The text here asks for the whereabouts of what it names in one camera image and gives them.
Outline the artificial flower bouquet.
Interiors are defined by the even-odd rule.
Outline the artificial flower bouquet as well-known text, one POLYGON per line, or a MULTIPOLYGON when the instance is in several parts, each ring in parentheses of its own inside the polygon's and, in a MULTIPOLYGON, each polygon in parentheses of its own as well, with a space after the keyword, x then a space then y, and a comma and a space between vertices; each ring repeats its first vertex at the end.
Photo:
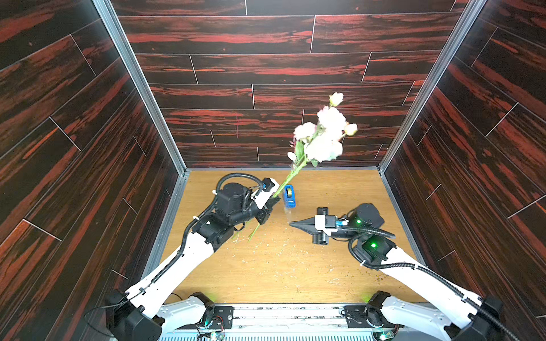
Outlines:
POLYGON ((273 205, 278 203, 285 186, 307 164, 317 167, 320 163, 337 159, 343 153, 342 138, 353 136, 358 131, 357 124, 347 122, 337 109, 343 100, 344 95, 335 92, 329 96, 329 104, 318 111, 316 124, 307 122, 294 129, 294 150, 287 153, 292 161, 291 171, 270 197, 273 205))

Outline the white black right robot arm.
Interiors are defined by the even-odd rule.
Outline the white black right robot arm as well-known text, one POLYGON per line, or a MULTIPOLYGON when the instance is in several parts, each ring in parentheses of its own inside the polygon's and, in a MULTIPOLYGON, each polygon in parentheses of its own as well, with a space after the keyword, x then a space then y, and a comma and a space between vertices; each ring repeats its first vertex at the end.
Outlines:
POLYGON ((401 327, 409 327, 438 340, 517 340, 502 322, 503 304, 482 298, 419 263, 394 243, 394 234, 381 230, 385 220, 378 209, 364 203, 343 217, 320 207, 314 217, 290 223, 313 237, 314 244, 345 240, 350 255, 369 270, 380 271, 406 285, 430 304, 408 303, 377 291, 363 312, 346 308, 348 321, 365 323, 380 332, 375 340, 392 340, 401 327))

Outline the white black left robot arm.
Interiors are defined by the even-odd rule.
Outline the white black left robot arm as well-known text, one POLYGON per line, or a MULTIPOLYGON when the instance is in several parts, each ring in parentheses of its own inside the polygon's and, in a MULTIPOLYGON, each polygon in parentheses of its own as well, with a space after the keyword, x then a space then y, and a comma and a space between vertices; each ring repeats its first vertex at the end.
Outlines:
POLYGON ((234 234, 236 226, 255 219, 264 223, 280 198, 280 185, 230 173, 219 180, 211 204, 186 227, 170 256, 141 281, 105 298, 105 325, 116 340, 158 340, 187 325, 208 325, 213 302, 201 292, 177 303, 167 298, 202 262, 234 234))

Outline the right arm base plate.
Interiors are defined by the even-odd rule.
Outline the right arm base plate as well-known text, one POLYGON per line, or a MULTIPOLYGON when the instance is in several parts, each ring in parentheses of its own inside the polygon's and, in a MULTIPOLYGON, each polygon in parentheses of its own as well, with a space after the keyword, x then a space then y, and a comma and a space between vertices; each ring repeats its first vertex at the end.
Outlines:
POLYGON ((367 305, 345 305, 340 314, 345 318, 348 328, 382 328, 384 322, 375 311, 368 311, 367 305))

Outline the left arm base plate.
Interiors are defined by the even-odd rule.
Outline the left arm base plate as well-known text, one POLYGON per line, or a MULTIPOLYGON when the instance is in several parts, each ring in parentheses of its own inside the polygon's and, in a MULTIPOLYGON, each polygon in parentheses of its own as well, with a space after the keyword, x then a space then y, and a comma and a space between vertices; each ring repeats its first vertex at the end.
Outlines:
POLYGON ((230 330, 233 327, 235 308, 229 305, 215 305, 206 308, 196 326, 207 330, 230 330))

